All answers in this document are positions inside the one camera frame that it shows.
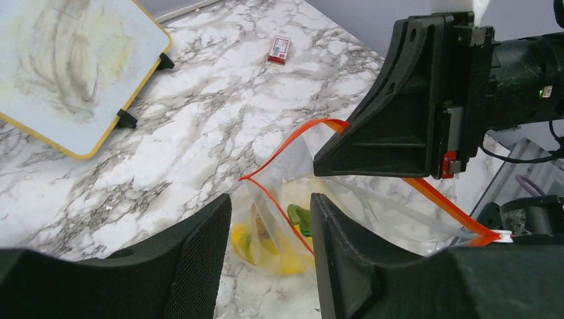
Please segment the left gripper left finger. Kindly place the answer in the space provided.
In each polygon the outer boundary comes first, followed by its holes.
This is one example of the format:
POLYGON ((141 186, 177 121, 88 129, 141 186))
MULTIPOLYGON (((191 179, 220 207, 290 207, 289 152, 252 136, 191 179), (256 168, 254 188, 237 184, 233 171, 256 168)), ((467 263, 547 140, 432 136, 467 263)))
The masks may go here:
POLYGON ((104 259, 1 250, 2 318, 212 318, 231 222, 222 194, 104 259))

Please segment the clear zip top bag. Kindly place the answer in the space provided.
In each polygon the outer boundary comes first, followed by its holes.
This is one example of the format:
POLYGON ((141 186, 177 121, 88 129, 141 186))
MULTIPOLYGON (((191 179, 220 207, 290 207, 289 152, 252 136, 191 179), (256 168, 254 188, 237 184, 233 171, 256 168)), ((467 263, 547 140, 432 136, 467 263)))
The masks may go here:
POLYGON ((402 177, 416 198, 403 202, 379 188, 380 177, 317 177, 313 156, 348 123, 336 118, 305 122, 257 170, 241 178, 247 194, 243 220, 233 225, 231 245, 247 264, 278 275, 312 273, 315 267, 314 193, 326 195, 346 217, 393 247, 416 256, 464 246, 511 243, 511 231, 489 230, 423 178, 402 177))

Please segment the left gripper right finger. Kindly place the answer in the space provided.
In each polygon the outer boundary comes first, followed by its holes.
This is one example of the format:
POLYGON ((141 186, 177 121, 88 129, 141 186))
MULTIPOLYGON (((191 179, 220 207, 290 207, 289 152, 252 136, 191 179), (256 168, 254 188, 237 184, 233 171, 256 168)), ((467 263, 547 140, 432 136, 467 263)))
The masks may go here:
POLYGON ((563 237, 404 250, 311 196, 323 318, 562 318, 563 237))

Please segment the green chili pepper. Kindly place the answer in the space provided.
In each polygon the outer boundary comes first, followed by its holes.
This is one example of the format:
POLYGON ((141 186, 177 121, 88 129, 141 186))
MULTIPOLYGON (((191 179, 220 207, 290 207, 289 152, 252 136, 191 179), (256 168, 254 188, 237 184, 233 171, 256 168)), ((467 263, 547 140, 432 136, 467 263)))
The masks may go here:
POLYGON ((292 225, 299 228, 302 236, 312 237, 311 231, 311 212, 299 205, 290 204, 287 213, 292 225))

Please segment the yellow banana bunch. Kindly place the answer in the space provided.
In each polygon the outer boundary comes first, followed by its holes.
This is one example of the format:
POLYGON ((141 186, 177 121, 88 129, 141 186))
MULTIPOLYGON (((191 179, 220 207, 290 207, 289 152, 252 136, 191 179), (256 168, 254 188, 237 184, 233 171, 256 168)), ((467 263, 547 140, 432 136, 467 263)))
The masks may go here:
POLYGON ((309 209, 309 195, 307 185, 296 181, 276 187, 269 195, 256 184, 244 181, 235 192, 230 237, 236 255, 248 265, 271 274, 312 275, 313 236, 302 236, 287 213, 290 204, 309 209))

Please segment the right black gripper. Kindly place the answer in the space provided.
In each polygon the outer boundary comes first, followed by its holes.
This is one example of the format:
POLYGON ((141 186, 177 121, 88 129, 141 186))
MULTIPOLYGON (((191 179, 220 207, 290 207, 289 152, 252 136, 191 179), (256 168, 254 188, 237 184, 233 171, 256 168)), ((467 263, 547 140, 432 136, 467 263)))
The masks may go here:
POLYGON ((563 118, 562 32, 497 41, 471 11, 411 16, 395 22, 374 84, 314 174, 428 177, 445 55, 436 179, 465 171, 489 130, 563 118))

